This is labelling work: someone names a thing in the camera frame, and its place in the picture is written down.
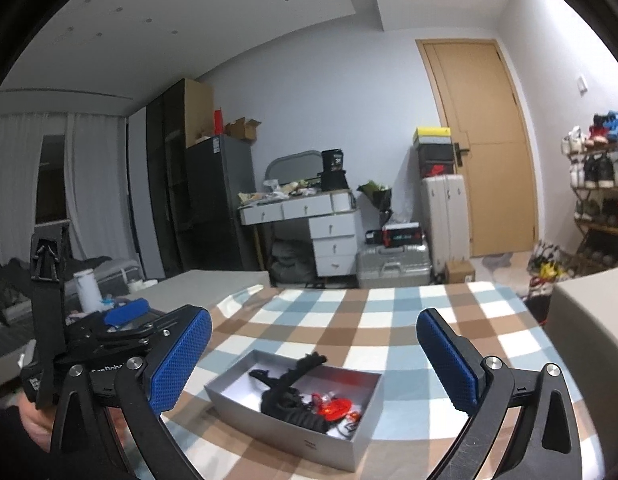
wooden door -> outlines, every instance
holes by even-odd
[[[537,202],[528,134],[494,41],[419,42],[441,123],[457,142],[470,212],[471,255],[529,251]]]

sofa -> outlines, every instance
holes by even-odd
[[[585,399],[606,470],[618,470],[618,269],[557,285],[544,328]]]
[[[144,278],[140,265],[135,260],[108,260],[94,269],[100,293],[103,297],[124,296],[128,293],[127,281],[142,280]],[[0,385],[16,378],[20,373],[18,359],[22,348],[34,338],[32,302],[20,296],[22,301],[6,308],[4,319],[0,321]],[[80,311],[78,290],[75,280],[65,282],[65,312]]]

light switch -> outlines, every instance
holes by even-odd
[[[585,76],[581,75],[578,78],[578,90],[580,90],[580,95],[584,95],[588,92],[588,86],[586,84]]]

white curtain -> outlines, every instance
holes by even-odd
[[[0,263],[30,259],[42,137],[62,123],[47,114],[0,116]]]
[[[65,194],[75,258],[137,259],[129,219],[126,120],[69,114]]]

human hand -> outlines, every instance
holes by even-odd
[[[22,426],[32,440],[38,444],[43,450],[49,452],[51,445],[51,430],[54,427],[54,417],[56,416],[56,407],[37,410],[35,404],[29,402],[24,393],[18,396],[18,409],[20,411],[20,420]],[[122,415],[122,410],[119,408],[108,408],[110,418],[118,435],[121,444],[125,443],[127,436],[127,423]]]

